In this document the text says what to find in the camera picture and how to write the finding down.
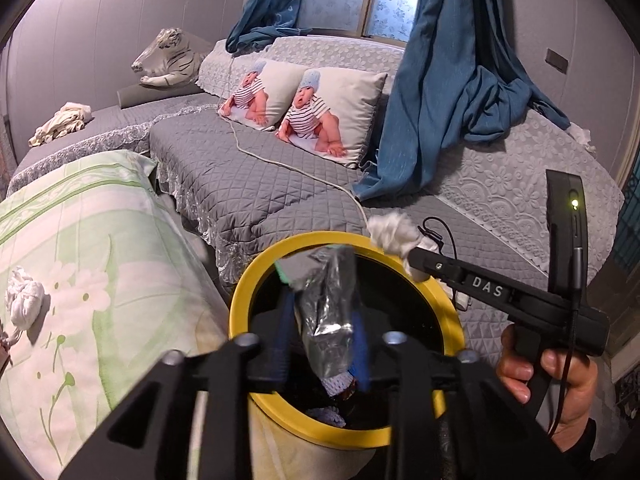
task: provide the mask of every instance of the green floral blanket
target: green floral blanket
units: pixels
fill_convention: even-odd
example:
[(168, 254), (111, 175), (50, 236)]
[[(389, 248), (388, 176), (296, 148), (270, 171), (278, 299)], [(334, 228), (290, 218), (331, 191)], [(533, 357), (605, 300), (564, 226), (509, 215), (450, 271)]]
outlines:
[(0, 287), (20, 265), (47, 294), (11, 348), (0, 416), (47, 480), (164, 351), (226, 339), (228, 310), (156, 198), (153, 168), (133, 152), (98, 153), (0, 204)]

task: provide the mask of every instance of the blue curtain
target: blue curtain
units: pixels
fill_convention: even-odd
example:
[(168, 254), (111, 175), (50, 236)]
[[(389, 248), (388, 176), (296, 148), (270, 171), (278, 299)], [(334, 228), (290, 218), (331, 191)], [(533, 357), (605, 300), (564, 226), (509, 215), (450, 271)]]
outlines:
[(301, 0), (248, 0), (240, 21), (226, 38), (226, 51), (261, 50), (276, 38), (308, 34), (308, 28), (294, 28)]
[(418, 0), (377, 161), (354, 185), (360, 200), (422, 189), (440, 150), (461, 139), (497, 139), (523, 118), (527, 105), (569, 127), (527, 76), (502, 17), (502, 0)]
[(640, 264), (640, 156), (636, 154), (634, 170), (622, 190), (625, 203), (618, 216), (613, 241), (614, 261), (630, 274)]

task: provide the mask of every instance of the yellow rim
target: yellow rim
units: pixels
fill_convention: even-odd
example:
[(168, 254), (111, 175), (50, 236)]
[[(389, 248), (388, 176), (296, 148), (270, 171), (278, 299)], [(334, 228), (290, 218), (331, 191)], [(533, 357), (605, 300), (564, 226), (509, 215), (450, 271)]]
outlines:
[[(372, 245), (368, 238), (334, 231), (316, 231), (286, 238), (269, 247), (251, 262), (238, 282), (231, 302), (229, 337), (235, 337), (249, 330), (249, 308), (254, 293), (276, 260), (300, 250), (325, 244), (352, 245), (361, 256), (385, 264), (404, 276), (431, 305), (440, 324), (444, 353), (454, 355), (464, 348), (465, 338), (460, 319), (438, 282), (431, 278), (423, 283), (414, 283), (404, 272), (398, 258), (384, 254)], [(363, 431), (333, 428), (299, 412), (279, 394), (251, 394), (251, 396), (271, 420), (308, 442), (337, 449), (363, 449), (389, 444), (391, 437), (389, 427)], [(433, 400), (436, 416), (440, 416), (445, 408), (444, 394), (441, 391), (434, 392)]]

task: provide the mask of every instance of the finger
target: finger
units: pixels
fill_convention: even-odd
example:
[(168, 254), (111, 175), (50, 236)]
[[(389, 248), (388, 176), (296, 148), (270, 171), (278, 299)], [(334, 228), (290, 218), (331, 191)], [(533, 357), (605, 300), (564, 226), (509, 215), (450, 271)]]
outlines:
[(500, 341), (502, 342), (502, 348), (507, 350), (514, 349), (516, 346), (516, 331), (513, 325), (509, 325), (504, 329), (500, 336)]
[[(567, 352), (564, 350), (545, 350), (542, 354), (542, 367), (556, 380), (562, 379)], [(598, 366), (586, 355), (574, 354), (569, 365), (567, 382), (574, 388), (590, 387), (598, 379)]]
[(502, 384), (507, 387), (507, 390), (509, 390), (511, 394), (521, 403), (525, 404), (529, 402), (531, 392), (527, 388), (526, 384), (523, 384), (520, 381), (511, 379), (509, 377), (501, 377), (500, 380), (502, 381)]
[(507, 354), (500, 359), (496, 372), (499, 376), (529, 381), (533, 377), (533, 365), (523, 357)]

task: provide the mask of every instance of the baby print pillow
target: baby print pillow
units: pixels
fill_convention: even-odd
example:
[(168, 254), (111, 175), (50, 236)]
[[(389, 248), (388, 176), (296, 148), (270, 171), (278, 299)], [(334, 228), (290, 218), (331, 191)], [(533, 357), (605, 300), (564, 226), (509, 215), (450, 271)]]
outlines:
[(356, 168), (367, 149), (385, 81), (386, 73), (334, 67), (307, 70), (277, 136)]
[(258, 59), (218, 113), (257, 130), (273, 130), (289, 108), (306, 66)]

